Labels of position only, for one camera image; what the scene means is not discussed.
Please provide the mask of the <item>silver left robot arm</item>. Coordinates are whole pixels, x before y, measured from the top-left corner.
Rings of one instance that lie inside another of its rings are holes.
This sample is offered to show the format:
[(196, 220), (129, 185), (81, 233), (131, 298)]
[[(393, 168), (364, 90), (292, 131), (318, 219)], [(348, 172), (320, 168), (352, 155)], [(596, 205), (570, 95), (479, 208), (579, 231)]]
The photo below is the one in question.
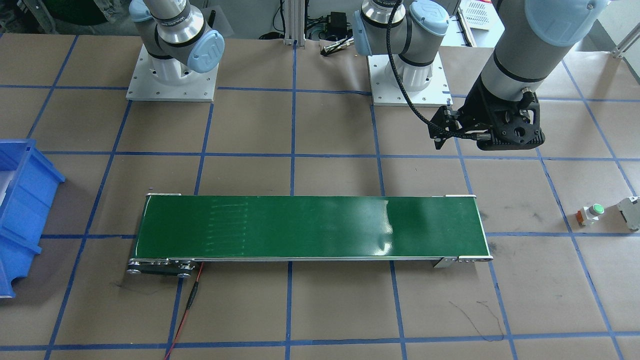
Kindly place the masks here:
[(446, 140), (474, 141), (482, 151), (532, 150), (546, 141), (540, 125), (537, 89), (564, 56), (592, 29), (606, 0), (498, 0), (503, 24), (493, 52), (455, 110), (442, 105), (428, 120), (410, 92), (426, 88), (429, 71), (450, 23), (432, 0), (364, 0), (353, 16), (355, 48), (363, 56), (384, 56), (391, 82), (429, 128), (435, 148)]

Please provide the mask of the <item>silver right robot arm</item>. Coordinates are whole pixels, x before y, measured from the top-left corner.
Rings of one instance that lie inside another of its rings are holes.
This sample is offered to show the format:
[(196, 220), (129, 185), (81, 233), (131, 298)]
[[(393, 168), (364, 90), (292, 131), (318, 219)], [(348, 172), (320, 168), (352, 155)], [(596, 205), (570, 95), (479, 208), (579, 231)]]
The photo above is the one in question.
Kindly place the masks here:
[(132, 0), (128, 11), (153, 59), (176, 60), (201, 74), (220, 63), (224, 37), (188, 0)]

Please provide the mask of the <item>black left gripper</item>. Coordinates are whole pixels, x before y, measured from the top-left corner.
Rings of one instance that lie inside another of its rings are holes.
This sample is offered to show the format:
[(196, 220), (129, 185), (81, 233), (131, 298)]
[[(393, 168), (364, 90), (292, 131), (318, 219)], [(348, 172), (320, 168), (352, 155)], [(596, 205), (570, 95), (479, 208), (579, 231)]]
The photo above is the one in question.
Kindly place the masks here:
[(442, 105), (430, 120), (439, 129), (429, 127), (436, 150), (454, 135), (470, 135), (483, 151), (532, 150), (546, 141), (540, 128), (540, 103), (537, 94), (519, 91), (515, 101), (494, 96), (477, 79), (457, 111)]

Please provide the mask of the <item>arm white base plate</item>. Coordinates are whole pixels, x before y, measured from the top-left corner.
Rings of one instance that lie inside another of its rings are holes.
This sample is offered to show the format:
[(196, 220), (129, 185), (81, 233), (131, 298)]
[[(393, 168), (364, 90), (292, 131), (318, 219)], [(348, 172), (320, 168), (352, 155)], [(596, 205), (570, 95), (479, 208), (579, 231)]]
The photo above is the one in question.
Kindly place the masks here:
[[(366, 59), (374, 105), (406, 107), (406, 99), (393, 75), (388, 55), (369, 55)], [(427, 70), (416, 69), (407, 73), (412, 78), (405, 84), (405, 89), (415, 107), (438, 108), (453, 104), (440, 53), (436, 53)]]
[(142, 46), (130, 80), (130, 101), (212, 103), (219, 66), (198, 73), (176, 59), (157, 59)]

